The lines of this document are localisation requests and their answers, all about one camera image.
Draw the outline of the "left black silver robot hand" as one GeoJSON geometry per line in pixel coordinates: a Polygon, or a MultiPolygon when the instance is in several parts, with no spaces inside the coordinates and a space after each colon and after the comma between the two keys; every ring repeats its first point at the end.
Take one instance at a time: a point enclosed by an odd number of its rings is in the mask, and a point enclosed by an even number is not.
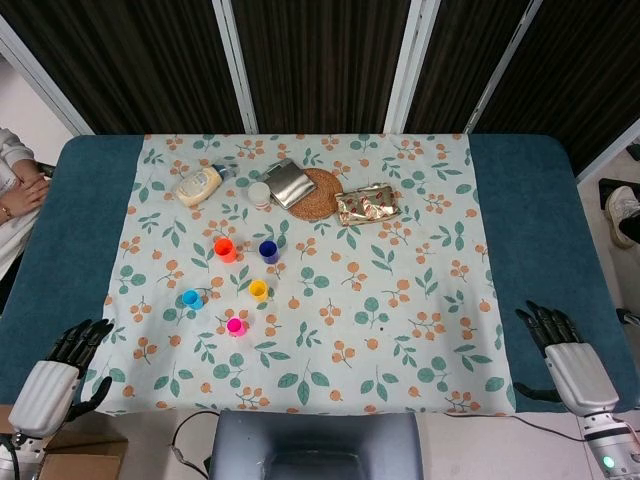
{"type": "Polygon", "coordinates": [[[74,402],[79,385],[88,375],[95,353],[114,324],[107,319],[84,320],[64,331],[45,359],[29,373],[8,417],[14,434],[44,439],[67,422],[95,410],[106,398],[113,378],[98,382],[89,399],[74,402]]]}

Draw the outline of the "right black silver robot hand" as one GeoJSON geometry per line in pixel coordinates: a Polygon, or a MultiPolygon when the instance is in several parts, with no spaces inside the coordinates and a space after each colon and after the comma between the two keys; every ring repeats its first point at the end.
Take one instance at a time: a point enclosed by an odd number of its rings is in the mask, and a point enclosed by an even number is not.
{"type": "Polygon", "coordinates": [[[554,382],[552,389],[532,389],[521,382],[514,389],[536,401],[562,403],[579,417],[611,413],[619,396],[600,357],[580,336],[564,312],[528,300],[515,314],[527,327],[554,382]]]}

